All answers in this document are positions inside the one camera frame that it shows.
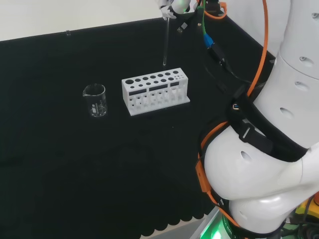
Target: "circular hole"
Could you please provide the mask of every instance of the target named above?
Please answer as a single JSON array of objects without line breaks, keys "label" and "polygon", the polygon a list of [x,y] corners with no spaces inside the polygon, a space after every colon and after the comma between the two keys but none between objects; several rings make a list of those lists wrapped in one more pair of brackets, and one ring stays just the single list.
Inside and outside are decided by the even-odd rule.
[{"label": "circular hole", "polygon": [[280,111],[281,111],[281,113],[283,113],[284,116],[286,116],[290,120],[294,117],[294,114],[291,111],[289,111],[288,109],[281,107]]},{"label": "circular hole", "polygon": [[134,81],[133,81],[133,80],[126,80],[125,83],[128,84],[128,85],[130,85],[130,84],[133,84]]},{"label": "circular hole", "polygon": [[249,161],[249,162],[252,161],[252,158],[246,152],[241,151],[240,154],[241,154],[241,157],[245,159],[246,161]]},{"label": "circular hole", "polygon": [[246,215],[242,212],[242,211],[239,211],[240,215],[243,217],[243,219],[247,220],[247,217]]},{"label": "circular hole", "polygon": [[313,60],[311,60],[305,56],[301,56],[301,57],[299,57],[299,59],[300,59],[301,63],[303,63],[307,67],[312,67],[314,64]]},{"label": "circular hole", "polygon": [[319,13],[314,12],[313,14],[311,14],[311,16],[313,17],[314,20],[319,21]]},{"label": "circular hole", "polygon": [[306,84],[300,82],[300,81],[296,81],[295,82],[295,85],[297,88],[299,88],[300,90],[303,90],[303,91],[307,91],[309,88]]}]

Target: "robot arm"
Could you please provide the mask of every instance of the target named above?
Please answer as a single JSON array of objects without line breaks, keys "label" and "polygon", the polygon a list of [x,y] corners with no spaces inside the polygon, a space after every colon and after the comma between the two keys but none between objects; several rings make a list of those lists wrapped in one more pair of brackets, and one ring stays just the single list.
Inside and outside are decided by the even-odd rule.
[{"label": "robot arm", "polygon": [[174,13],[183,14],[189,9],[190,0],[156,0],[164,18],[176,18]]}]

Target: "table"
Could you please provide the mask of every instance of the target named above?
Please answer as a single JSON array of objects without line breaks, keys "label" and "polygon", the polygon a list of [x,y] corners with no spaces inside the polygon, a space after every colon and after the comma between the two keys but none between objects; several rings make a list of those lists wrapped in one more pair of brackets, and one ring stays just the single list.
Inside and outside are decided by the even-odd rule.
[{"label": "table", "polygon": [[[121,79],[162,70],[163,19],[0,42],[1,238],[138,239],[212,210],[194,169],[197,137],[242,83],[209,61],[196,22],[183,34],[179,25],[167,69],[188,76],[191,102],[135,117]],[[261,46],[228,18],[206,25],[234,72],[253,79]],[[91,83],[106,87],[104,119],[88,117]]]}]

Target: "rack hole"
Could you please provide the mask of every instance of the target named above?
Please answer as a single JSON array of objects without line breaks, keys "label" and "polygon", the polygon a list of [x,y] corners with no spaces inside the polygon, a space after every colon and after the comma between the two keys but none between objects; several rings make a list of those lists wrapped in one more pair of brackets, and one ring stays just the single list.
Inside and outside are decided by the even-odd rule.
[{"label": "rack hole", "polygon": [[302,83],[302,82],[300,82],[300,81],[296,81],[296,82],[295,82],[295,85],[296,85],[296,87],[297,87],[298,89],[300,89],[300,90],[302,90],[302,91],[308,91],[308,90],[309,90],[309,87],[308,87],[306,84],[304,84],[304,83]]},{"label": "rack hole", "polygon": [[287,118],[289,118],[289,119],[294,118],[294,114],[293,114],[291,111],[289,111],[288,109],[281,107],[281,108],[280,108],[280,111],[281,111],[281,113],[283,113],[283,115],[286,116]]},{"label": "rack hole", "polygon": [[128,84],[128,85],[130,85],[130,84],[133,84],[134,81],[133,81],[133,80],[126,80],[125,83]]},{"label": "rack hole", "polygon": [[253,159],[248,155],[248,153],[246,153],[246,152],[244,152],[244,151],[241,151],[240,154],[241,154],[241,157],[242,157],[244,160],[248,161],[248,162],[251,162],[251,161],[253,160]]}]

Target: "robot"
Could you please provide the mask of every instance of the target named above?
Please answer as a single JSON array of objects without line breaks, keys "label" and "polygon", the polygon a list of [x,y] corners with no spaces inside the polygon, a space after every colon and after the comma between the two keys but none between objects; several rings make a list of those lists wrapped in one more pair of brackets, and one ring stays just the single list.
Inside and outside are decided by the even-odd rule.
[{"label": "robot", "polygon": [[[163,17],[173,18],[190,1],[158,4]],[[207,147],[204,169],[209,184],[229,200],[233,219],[250,232],[276,231],[299,204],[319,191],[318,43],[319,1],[291,0],[284,41],[253,102],[268,122],[306,150],[302,157],[293,162],[274,158],[240,139],[231,125]],[[264,135],[253,125],[245,133],[252,130]],[[221,234],[228,237],[226,230]]]}]

